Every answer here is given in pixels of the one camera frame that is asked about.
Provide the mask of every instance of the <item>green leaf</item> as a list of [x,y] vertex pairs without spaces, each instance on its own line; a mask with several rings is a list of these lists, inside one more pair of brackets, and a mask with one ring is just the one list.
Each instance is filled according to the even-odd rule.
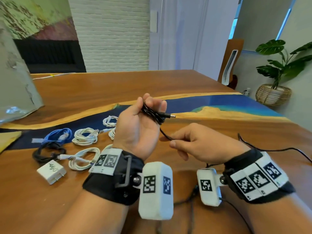
[[258,66],[257,71],[259,74],[270,78],[277,78],[280,73],[278,68],[272,67],[271,65]]
[[284,40],[272,39],[267,43],[260,44],[255,51],[262,55],[271,55],[281,52],[284,49],[284,44]]
[[286,62],[284,54],[282,52],[279,52],[278,54],[282,56],[283,62]]
[[297,48],[296,50],[292,51],[290,53],[290,55],[294,55],[294,54],[296,54],[298,52],[306,51],[306,50],[311,49],[311,48],[312,48],[312,42],[307,43],[307,44],[303,45],[302,47]]
[[307,55],[305,57],[298,58],[297,60],[294,60],[289,64],[297,64],[298,62],[307,62],[310,60],[312,60],[312,55]]
[[304,69],[305,69],[305,62],[304,61],[298,61],[298,62],[293,61],[293,62],[287,64],[284,68],[284,71],[283,71],[285,80],[291,80],[291,79],[295,78]]
[[284,66],[282,63],[278,62],[278,61],[275,61],[275,60],[268,60],[268,62],[273,65],[273,66],[276,66],[277,68],[280,68],[280,69],[283,69]]

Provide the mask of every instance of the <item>potted plant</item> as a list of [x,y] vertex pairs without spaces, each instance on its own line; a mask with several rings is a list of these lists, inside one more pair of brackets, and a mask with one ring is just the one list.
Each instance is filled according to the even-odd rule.
[[257,71],[266,77],[274,79],[273,84],[261,85],[256,92],[258,102],[267,106],[277,106],[285,103],[291,96],[291,89],[279,86],[283,82],[295,78],[305,68],[307,62],[312,60],[312,55],[304,56],[298,59],[291,59],[301,51],[312,49],[312,42],[299,47],[288,54],[284,48],[284,40],[270,40],[267,43],[260,44],[256,52],[261,55],[279,54],[281,61],[267,60],[268,65],[258,66]]

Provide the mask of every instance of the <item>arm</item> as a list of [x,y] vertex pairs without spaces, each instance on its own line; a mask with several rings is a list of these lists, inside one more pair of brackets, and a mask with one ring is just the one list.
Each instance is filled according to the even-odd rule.
[[[170,147],[185,160],[193,155],[205,163],[225,163],[250,148],[203,125],[192,123],[171,135]],[[312,211],[296,194],[265,204],[247,204],[256,233],[300,233],[312,230]]]
[[[139,97],[134,105],[120,114],[113,148],[123,149],[145,161],[158,141],[159,125],[140,113],[143,101],[155,111],[166,111],[166,101],[152,98],[149,94]],[[82,190],[72,207],[49,233],[120,233],[127,212],[128,206]]]

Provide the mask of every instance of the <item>coiled blue cable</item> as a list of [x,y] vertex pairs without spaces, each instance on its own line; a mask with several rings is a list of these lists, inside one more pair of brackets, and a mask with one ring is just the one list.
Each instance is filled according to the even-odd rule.
[[45,136],[42,144],[55,141],[59,143],[60,145],[63,145],[66,142],[70,142],[71,137],[72,137],[72,131],[69,128],[54,130]]

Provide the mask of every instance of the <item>table top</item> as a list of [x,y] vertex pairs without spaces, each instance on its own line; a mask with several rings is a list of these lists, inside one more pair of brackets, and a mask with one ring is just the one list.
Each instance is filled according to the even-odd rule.
[[[0,223],[2,233],[46,233],[60,219],[81,191],[88,171],[72,171],[67,161],[60,161],[67,174],[53,185],[36,172],[32,159],[37,147],[29,141],[33,136],[45,136],[54,129],[73,130],[96,127],[107,115],[119,115],[144,93],[168,100],[168,111],[177,118],[162,125],[165,133],[197,122],[221,133],[244,140],[262,149],[295,147],[308,156],[312,153],[312,133],[292,123],[238,92],[193,70],[142,71],[118,73],[79,73],[34,81],[44,107],[29,116],[1,125],[0,132],[21,130],[23,135],[0,155]],[[100,150],[112,141],[107,133],[100,134],[94,147]],[[65,144],[68,154],[84,149]],[[269,153],[286,171],[298,195],[312,208],[312,166],[296,151]],[[161,161],[171,166],[174,174],[174,201],[184,200],[197,183],[196,171],[205,164],[192,157],[183,161],[170,149],[168,142],[159,142],[147,162]],[[216,166],[217,172],[223,166]],[[243,201],[222,187],[222,195],[246,214]],[[171,220],[163,222],[163,233],[186,233],[190,206],[174,209]],[[226,203],[209,207],[194,200],[193,233],[248,233],[241,217]],[[142,220],[137,204],[127,216],[123,233],[154,233],[156,221]]]

